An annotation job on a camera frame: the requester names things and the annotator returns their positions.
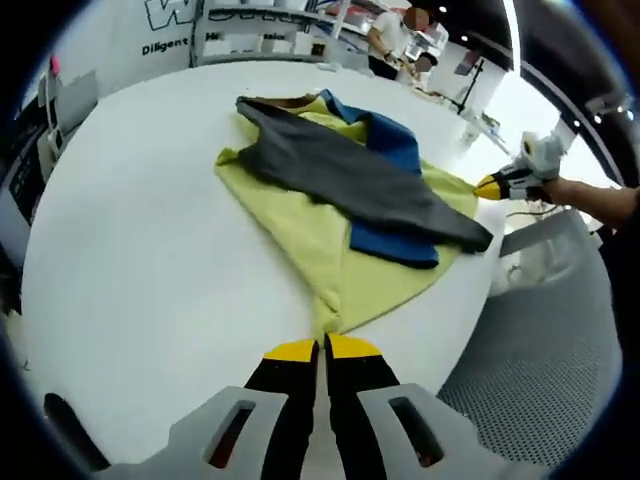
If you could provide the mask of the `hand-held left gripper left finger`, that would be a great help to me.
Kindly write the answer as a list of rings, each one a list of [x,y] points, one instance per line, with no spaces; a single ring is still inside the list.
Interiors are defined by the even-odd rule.
[[[267,352],[242,387],[229,386],[170,429],[169,479],[297,479],[313,431],[319,345]]]

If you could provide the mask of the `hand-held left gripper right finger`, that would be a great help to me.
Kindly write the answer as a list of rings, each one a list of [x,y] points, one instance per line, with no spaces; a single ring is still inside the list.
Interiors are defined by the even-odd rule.
[[[398,380],[381,351],[325,336],[330,423],[349,479],[477,479],[473,428],[434,395]]]

